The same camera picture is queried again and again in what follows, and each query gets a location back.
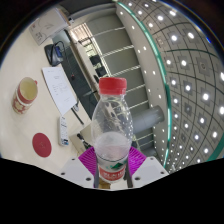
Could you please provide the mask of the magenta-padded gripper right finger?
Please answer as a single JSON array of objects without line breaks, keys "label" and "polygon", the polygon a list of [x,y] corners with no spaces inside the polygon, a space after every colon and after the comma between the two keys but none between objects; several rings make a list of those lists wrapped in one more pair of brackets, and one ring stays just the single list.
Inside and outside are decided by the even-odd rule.
[{"label": "magenta-padded gripper right finger", "polygon": [[136,148],[130,148],[126,168],[129,188],[143,187],[167,175],[168,172],[154,156],[146,157]]}]

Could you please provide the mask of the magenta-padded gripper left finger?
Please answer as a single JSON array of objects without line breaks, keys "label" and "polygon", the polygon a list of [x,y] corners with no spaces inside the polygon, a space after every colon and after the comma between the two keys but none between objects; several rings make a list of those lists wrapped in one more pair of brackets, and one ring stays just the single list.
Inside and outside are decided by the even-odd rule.
[{"label": "magenta-padded gripper left finger", "polygon": [[90,147],[78,158],[69,159],[59,176],[84,188],[97,188],[99,171],[94,148]]}]

